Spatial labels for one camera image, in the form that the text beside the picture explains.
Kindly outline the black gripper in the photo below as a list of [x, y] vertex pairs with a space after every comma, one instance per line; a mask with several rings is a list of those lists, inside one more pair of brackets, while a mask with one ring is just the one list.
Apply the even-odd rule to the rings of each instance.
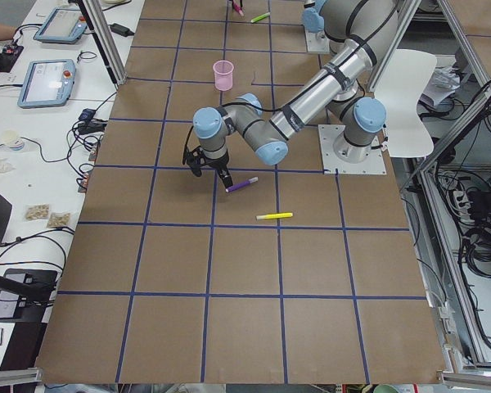
[[201, 147], [196, 147], [190, 151], [187, 146], [183, 149], [182, 163], [188, 165], [196, 177], [202, 175], [201, 168], [209, 166], [217, 170], [217, 174], [225, 188], [233, 186], [232, 176], [227, 168], [229, 162], [228, 152], [225, 151], [220, 157], [209, 158]]

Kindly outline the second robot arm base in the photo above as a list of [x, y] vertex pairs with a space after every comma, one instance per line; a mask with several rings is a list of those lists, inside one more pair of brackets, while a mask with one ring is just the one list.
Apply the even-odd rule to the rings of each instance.
[[315, 54], [330, 52], [329, 39], [324, 30], [325, 22], [320, 12], [326, 0], [308, 0], [304, 2], [301, 23], [304, 27], [307, 51]]

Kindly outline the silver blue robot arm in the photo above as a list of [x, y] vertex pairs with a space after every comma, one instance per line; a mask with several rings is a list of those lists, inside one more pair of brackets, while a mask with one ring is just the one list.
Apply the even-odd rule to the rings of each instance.
[[247, 93], [216, 108], [196, 111], [191, 132], [199, 139], [194, 150], [183, 150], [182, 162], [195, 176], [209, 166], [225, 187], [233, 185], [227, 168], [226, 138], [239, 133], [265, 165], [280, 163], [287, 142], [321, 110], [327, 108], [346, 121], [349, 147], [367, 149], [385, 122], [385, 108], [376, 99], [361, 97], [358, 76], [383, 59], [397, 32], [396, 1], [307, 1], [302, 12], [307, 30], [321, 30], [330, 41], [332, 59], [269, 120], [258, 98]]

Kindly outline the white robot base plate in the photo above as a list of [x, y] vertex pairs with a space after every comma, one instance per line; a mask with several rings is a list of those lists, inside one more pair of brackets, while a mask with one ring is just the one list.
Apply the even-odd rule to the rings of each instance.
[[344, 125], [320, 124], [318, 135], [324, 174], [386, 175], [383, 152], [376, 134], [372, 144], [355, 147], [345, 140]]

